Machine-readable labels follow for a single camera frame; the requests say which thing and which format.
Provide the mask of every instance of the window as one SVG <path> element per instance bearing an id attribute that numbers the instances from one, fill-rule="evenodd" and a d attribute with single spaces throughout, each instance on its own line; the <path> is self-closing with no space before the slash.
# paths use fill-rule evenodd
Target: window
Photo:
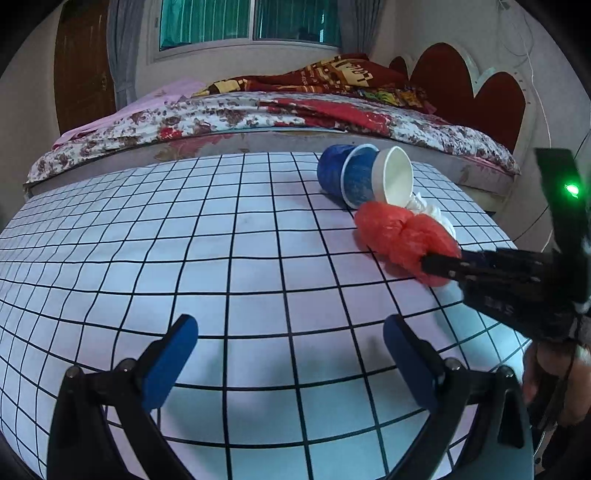
<path id="1" fill-rule="evenodd" d="M 237 38 L 338 46 L 337 0 L 162 0 L 160 50 Z"/>

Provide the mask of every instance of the white cup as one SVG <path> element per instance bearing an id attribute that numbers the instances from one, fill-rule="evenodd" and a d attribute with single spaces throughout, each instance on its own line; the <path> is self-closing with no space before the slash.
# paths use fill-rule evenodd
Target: white cup
<path id="1" fill-rule="evenodd" d="M 406 207 L 413 194 L 413 165 L 400 147 L 382 150 L 372 167 L 372 190 L 378 202 Z"/>

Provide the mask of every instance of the blue cup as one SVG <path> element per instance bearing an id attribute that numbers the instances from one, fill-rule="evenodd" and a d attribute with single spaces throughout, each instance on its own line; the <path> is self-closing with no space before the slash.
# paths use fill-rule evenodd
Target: blue cup
<path id="1" fill-rule="evenodd" d="M 318 182 L 326 193 L 343 198 L 341 172 L 345 160 L 354 149 L 354 145 L 333 145 L 320 156 L 316 173 Z"/>
<path id="2" fill-rule="evenodd" d="M 365 144 L 352 150 L 345 160 L 341 175 L 343 200 L 357 209 L 363 203 L 375 200 L 372 188 L 372 168 L 379 150 L 372 144 Z"/>

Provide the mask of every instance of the window frame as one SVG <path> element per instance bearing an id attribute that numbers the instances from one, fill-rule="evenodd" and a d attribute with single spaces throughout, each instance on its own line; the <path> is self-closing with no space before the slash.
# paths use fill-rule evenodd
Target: window frame
<path id="1" fill-rule="evenodd" d="M 213 40 L 180 47 L 160 50 L 160 16 L 162 13 L 162 3 L 164 0 L 152 0 L 150 2 L 150 16 L 148 18 L 148 49 L 150 52 L 150 63 L 167 60 L 171 57 L 182 57 L 191 55 L 202 50 L 222 47 L 260 47 L 260 46 L 287 46 L 298 48 L 313 48 L 318 50 L 327 50 L 327 52 L 338 55 L 339 47 L 305 40 L 280 40 L 280 39 L 260 39 L 254 38 L 255 29 L 255 8 L 256 0 L 250 0 L 250 9 L 248 15 L 248 38 L 228 38 L 226 40 Z"/>

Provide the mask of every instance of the cable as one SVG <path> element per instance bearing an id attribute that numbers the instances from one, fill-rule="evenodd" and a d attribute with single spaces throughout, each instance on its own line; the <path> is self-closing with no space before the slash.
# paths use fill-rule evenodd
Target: cable
<path id="1" fill-rule="evenodd" d="M 583 141 L 580 143 L 579 147 L 577 148 L 577 153 L 574 154 L 574 159 L 576 160 L 577 157 L 579 156 L 579 152 L 581 151 L 581 149 L 583 148 L 583 146 L 585 145 L 585 142 L 587 141 L 587 139 L 589 138 L 589 135 L 591 135 L 591 118 L 589 119 L 589 130 L 587 131 L 587 134 L 584 136 Z M 533 223 L 526 228 L 518 237 L 516 237 L 514 240 L 512 240 L 513 242 L 516 242 L 517 240 L 519 240 L 522 236 L 524 236 L 527 232 L 529 232 L 531 230 L 531 228 L 538 223 L 538 220 L 540 220 L 542 218 L 542 215 L 546 213 L 546 211 L 548 210 L 548 208 L 550 207 L 550 205 L 546 205 L 546 208 L 544 210 L 542 210 L 542 213 L 538 215 L 538 218 L 536 218 Z M 545 250 L 545 248 L 548 246 L 548 243 L 550 243 L 550 238 L 552 237 L 552 233 L 554 233 L 553 231 L 550 232 L 550 236 L 548 237 L 548 241 L 546 242 L 546 244 L 544 245 L 544 248 L 542 249 L 542 252 Z"/>
<path id="2" fill-rule="evenodd" d="M 548 240 L 546 240 L 546 243 L 544 244 L 544 246 L 542 247 L 541 252 L 543 252 L 544 250 L 546 250 L 546 247 L 548 246 L 548 244 L 550 243 L 550 239 L 552 238 L 552 234 L 554 233 L 554 229 L 550 230 L 550 234 L 548 235 Z"/>
<path id="3" fill-rule="evenodd" d="M 498 5 L 496 7 L 496 11 L 497 13 L 500 13 L 501 10 L 499 9 L 499 7 L 501 7 L 503 10 L 505 9 L 502 6 L 502 2 L 501 0 L 499 0 Z M 531 26 L 530 23 L 527 21 L 527 17 L 525 16 L 525 11 L 522 11 L 522 15 L 523 15 L 523 21 L 525 22 L 526 26 L 527 26 L 527 30 L 529 30 L 530 32 L 530 38 L 531 38 L 531 47 L 529 47 L 529 49 L 526 49 L 526 51 L 531 55 L 531 52 L 534 49 L 535 46 L 535 37 L 534 37 L 534 33 L 531 30 Z M 521 67 L 526 61 L 527 61 L 527 53 L 516 53 L 513 50 L 511 50 L 506 44 L 505 42 L 503 42 L 503 40 L 501 38 L 499 38 L 499 40 L 501 41 L 501 44 L 503 45 L 503 47 L 505 48 L 505 50 L 507 52 L 509 52 L 511 55 L 515 56 L 515 57 L 524 57 L 523 60 L 521 60 L 521 62 L 519 62 L 517 65 L 513 65 L 513 68 L 519 68 Z"/>
<path id="4" fill-rule="evenodd" d="M 501 3 L 501 0 L 497 0 L 499 2 L 499 5 L 501 7 L 503 7 L 503 4 Z M 538 89 L 535 86 L 534 83 L 534 66 L 531 63 L 531 57 L 530 57 L 530 52 L 527 49 L 527 45 L 525 44 L 525 40 L 523 38 L 523 35 L 521 35 L 521 32 L 519 31 L 519 28 L 517 28 L 517 25 L 515 25 L 515 22 L 513 22 L 513 19 L 511 17 L 509 17 L 509 21 L 511 22 L 511 25 L 513 25 L 513 28 L 515 29 L 515 31 L 517 32 L 517 34 L 519 35 L 519 38 L 521 39 L 521 42 L 523 43 L 523 48 L 525 50 L 525 55 L 527 56 L 527 61 L 530 64 L 530 70 L 531 70 L 531 86 L 534 88 L 535 91 L 535 95 L 538 98 L 538 101 L 540 103 L 540 107 L 542 109 L 542 114 L 544 115 L 544 122 L 546 123 L 546 130 L 548 132 L 548 146 L 550 148 L 552 148 L 552 136 L 550 135 L 550 125 L 548 124 L 548 117 L 546 116 L 546 110 L 544 108 L 544 104 L 542 102 L 542 98 L 540 96 L 540 93 L 538 92 Z"/>

